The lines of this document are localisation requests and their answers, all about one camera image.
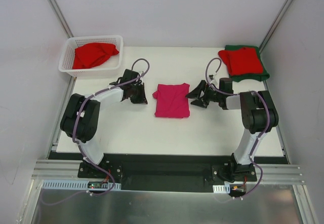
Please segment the pink t shirt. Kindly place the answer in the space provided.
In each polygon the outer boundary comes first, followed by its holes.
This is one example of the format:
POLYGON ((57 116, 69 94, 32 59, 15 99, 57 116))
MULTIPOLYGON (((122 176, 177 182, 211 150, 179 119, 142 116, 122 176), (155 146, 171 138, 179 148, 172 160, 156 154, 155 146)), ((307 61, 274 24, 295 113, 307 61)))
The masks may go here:
POLYGON ((155 116, 157 118, 184 119, 190 116, 189 102, 186 95, 190 85, 158 84, 157 90, 152 94, 156 100, 155 116))

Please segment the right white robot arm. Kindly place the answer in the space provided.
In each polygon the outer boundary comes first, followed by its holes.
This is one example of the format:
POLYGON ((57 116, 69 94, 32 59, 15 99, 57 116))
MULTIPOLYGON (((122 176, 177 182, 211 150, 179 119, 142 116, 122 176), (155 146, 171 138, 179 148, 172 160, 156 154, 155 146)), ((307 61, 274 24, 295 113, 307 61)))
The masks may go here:
POLYGON ((227 174, 234 181, 243 178, 246 174, 244 165, 253 163, 261 140, 278 125, 278 113, 269 91, 234 94, 232 79, 221 78, 218 89, 214 84, 202 80, 185 97, 192 100, 192 105, 201 108, 207 108, 210 102, 215 102, 223 110, 240 110, 245 129, 237 149, 231 156, 233 165, 228 167, 227 174))

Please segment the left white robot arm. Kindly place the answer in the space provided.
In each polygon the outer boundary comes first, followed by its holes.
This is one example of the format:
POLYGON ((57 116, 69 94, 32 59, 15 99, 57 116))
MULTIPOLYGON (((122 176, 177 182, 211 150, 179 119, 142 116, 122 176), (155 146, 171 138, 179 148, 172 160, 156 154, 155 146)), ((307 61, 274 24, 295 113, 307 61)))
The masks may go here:
POLYGON ((122 77, 108 87, 89 96, 77 93, 71 95, 60 122, 61 131, 76 143, 84 160, 91 163, 89 171, 97 178, 107 172, 103 162, 104 152, 95 134, 99 113, 114 103, 129 99, 133 104, 147 104, 144 83, 145 73, 126 69, 122 77))

